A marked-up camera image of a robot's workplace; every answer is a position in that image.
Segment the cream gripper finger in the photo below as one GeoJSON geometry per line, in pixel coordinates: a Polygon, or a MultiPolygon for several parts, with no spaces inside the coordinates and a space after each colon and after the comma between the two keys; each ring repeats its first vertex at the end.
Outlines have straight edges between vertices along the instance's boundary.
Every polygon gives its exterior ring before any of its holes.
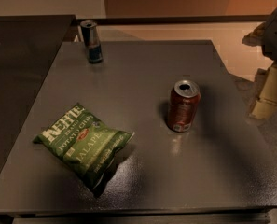
{"type": "Polygon", "coordinates": [[[277,109],[277,61],[267,70],[258,69],[254,82],[254,98],[249,105],[253,119],[268,119],[277,109]]]}
{"type": "Polygon", "coordinates": [[[261,46],[264,33],[265,23],[261,23],[242,39],[242,43],[250,47],[261,46]]]}

